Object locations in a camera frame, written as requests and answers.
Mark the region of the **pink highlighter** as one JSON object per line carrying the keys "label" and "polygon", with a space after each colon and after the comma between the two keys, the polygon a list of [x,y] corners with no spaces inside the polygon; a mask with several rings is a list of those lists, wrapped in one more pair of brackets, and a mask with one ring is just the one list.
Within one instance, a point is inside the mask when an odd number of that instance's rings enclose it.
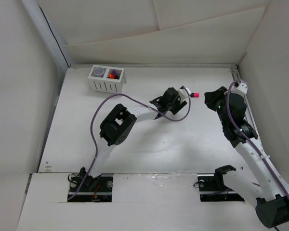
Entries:
{"label": "pink highlighter", "polygon": [[193,97],[193,98],[199,98],[199,97],[200,97],[200,94],[199,94],[199,93],[192,93],[192,97]]}

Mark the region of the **purple highlighter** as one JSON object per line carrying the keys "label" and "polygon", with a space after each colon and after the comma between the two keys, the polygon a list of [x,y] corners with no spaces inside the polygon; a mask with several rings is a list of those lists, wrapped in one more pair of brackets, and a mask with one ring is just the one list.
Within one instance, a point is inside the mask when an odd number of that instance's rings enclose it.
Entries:
{"label": "purple highlighter", "polygon": [[115,76],[115,79],[119,79],[119,76],[115,70],[112,70],[110,74],[113,74]]}

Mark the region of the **orange highlighter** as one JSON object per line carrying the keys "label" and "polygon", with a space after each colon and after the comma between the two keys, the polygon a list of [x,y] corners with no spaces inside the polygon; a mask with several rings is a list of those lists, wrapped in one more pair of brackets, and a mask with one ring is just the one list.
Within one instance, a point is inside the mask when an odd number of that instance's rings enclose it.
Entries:
{"label": "orange highlighter", "polygon": [[115,76],[113,74],[109,74],[108,78],[115,79]]}

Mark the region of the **clear jar of paper clips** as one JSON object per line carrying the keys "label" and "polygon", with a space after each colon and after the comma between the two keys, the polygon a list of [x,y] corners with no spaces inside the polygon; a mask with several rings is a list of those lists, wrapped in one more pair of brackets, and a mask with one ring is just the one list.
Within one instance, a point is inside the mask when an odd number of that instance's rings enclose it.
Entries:
{"label": "clear jar of paper clips", "polygon": [[105,74],[105,69],[103,67],[95,67],[92,71],[92,76],[103,77]]}

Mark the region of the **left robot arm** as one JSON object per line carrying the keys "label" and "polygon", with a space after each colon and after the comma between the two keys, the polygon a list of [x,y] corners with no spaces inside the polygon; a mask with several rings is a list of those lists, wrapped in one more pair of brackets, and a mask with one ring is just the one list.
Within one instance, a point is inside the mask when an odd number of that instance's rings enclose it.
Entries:
{"label": "left robot arm", "polygon": [[[114,148],[127,139],[136,123],[157,120],[161,117],[172,122],[179,122],[186,118],[186,116],[183,116],[181,119],[171,119],[166,116],[166,113],[171,112],[175,115],[186,105],[188,105],[189,109],[187,111],[189,112],[191,95],[192,92],[182,86],[179,89],[168,88],[162,96],[153,99],[149,104],[141,103],[123,93],[116,93],[107,97],[98,107],[91,121],[90,133],[95,145],[95,154],[89,169],[86,170],[82,167],[79,171],[79,177],[81,178],[79,187],[84,187],[88,191],[92,191],[97,187],[106,160]],[[126,97],[139,105],[128,108],[120,103],[117,104],[101,122],[99,138],[96,139],[93,134],[93,123],[97,113],[106,101],[116,96]]]}

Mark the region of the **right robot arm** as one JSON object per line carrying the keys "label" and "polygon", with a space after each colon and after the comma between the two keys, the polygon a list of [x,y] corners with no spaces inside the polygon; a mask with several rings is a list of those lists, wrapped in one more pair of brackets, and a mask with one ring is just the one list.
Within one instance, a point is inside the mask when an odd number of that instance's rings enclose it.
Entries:
{"label": "right robot arm", "polygon": [[257,132],[245,119],[247,88],[245,84],[231,90],[220,87],[204,96],[205,105],[217,113],[224,136],[247,163],[257,183],[227,165],[215,169],[213,184],[217,189],[227,187],[238,193],[255,209],[265,227],[274,228],[289,222],[289,184],[262,149]]}

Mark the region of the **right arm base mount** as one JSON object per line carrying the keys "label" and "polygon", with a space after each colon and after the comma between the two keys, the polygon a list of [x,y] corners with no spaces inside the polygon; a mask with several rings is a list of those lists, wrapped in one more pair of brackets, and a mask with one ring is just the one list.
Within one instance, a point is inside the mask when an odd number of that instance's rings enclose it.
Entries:
{"label": "right arm base mount", "polygon": [[245,201],[237,192],[224,185],[223,176],[230,171],[236,169],[226,165],[215,169],[214,173],[197,173],[197,181],[193,186],[197,186],[201,202]]}

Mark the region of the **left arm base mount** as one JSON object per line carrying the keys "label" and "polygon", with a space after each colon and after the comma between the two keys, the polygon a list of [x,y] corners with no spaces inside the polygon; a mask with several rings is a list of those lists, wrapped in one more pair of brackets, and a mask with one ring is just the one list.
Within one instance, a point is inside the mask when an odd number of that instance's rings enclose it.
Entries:
{"label": "left arm base mount", "polygon": [[110,203],[112,202],[113,174],[102,174],[94,179],[92,186],[85,183],[76,191],[81,183],[79,175],[71,173],[67,177],[69,189],[67,194],[68,202],[75,203]]}

